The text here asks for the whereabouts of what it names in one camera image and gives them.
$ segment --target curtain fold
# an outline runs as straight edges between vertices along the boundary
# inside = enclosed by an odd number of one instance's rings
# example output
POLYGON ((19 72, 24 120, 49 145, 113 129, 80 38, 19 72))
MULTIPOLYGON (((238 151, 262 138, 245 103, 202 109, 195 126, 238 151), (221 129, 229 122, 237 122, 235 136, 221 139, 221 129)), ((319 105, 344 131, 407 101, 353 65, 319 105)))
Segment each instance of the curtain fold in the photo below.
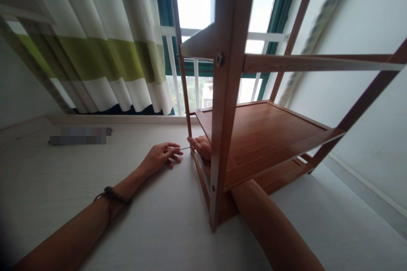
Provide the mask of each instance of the curtain fold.
POLYGON ((174 114, 157 0, 42 0, 55 24, 8 21, 78 113, 174 114))

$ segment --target beaded bracelet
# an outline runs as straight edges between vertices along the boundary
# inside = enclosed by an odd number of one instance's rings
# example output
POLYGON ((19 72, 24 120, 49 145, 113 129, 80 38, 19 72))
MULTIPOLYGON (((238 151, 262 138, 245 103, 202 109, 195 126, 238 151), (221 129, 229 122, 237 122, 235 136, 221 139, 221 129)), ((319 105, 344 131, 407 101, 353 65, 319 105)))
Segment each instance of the beaded bracelet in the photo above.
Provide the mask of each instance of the beaded bracelet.
POLYGON ((124 206, 129 206, 131 204, 131 198, 126 199, 122 196, 120 196, 118 193, 116 193, 111 186, 106 186, 105 191, 99 195, 96 196, 96 198, 93 200, 95 202, 97 199, 105 197, 110 200, 109 203, 109 222, 107 225, 110 224, 110 221, 112 220, 112 214, 113 214, 113 207, 112 207, 112 201, 116 201, 118 203, 123 204, 124 206))

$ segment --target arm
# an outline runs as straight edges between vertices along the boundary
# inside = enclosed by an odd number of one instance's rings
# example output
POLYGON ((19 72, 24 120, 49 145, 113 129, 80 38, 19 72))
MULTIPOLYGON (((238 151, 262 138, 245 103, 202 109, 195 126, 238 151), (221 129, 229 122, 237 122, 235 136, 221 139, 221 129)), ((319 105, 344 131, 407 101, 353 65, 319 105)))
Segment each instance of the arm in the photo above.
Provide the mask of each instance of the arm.
MULTIPOLYGON (((164 164, 173 167, 169 158, 180 163, 181 159, 175 154, 183 154, 178 144, 167 142, 153 146, 141 165, 117 184, 114 191, 130 198, 164 164)), ((104 197, 93 202, 19 261, 13 270, 75 270, 106 230, 109 204, 110 200, 104 197)), ((112 201, 112 219, 122 208, 122 204, 112 201)))
MULTIPOLYGON (((211 160, 211 144, 206 136, 187 140, 203 159, 211 160)), ((324 270, 288 218, 253 179, 231 192, 273 270, 324 270)))

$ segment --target screw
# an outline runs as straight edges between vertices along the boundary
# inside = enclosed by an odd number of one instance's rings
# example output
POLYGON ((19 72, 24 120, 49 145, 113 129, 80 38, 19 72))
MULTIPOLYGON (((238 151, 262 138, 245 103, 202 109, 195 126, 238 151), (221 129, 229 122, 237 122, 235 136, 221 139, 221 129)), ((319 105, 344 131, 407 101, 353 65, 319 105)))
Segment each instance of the screw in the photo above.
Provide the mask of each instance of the screw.
POLYGON ((219 52, 216 56, 216 66, 219 68, 223 64, 223 53, 219 52))

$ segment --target white floor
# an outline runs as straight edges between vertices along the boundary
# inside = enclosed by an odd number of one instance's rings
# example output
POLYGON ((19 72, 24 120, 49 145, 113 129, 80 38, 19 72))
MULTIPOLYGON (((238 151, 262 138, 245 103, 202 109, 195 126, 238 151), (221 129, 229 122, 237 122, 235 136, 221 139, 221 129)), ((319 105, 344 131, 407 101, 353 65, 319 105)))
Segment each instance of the white floor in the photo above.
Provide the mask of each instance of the white floor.
MULTIPOLYGON (((111 145, 55 147, 42 131, 0 146, 3 236, 15 263, 183 125, 112 125, 111 145)), ((201 133, 194 127, 195 135, 201 133)), ((327 270, 406 270, 407 241, 324 165, 271 196, 327 270)), ((191 155, 152 177, 83 270, 270 270, 240 217, 209 228, 191 155)))

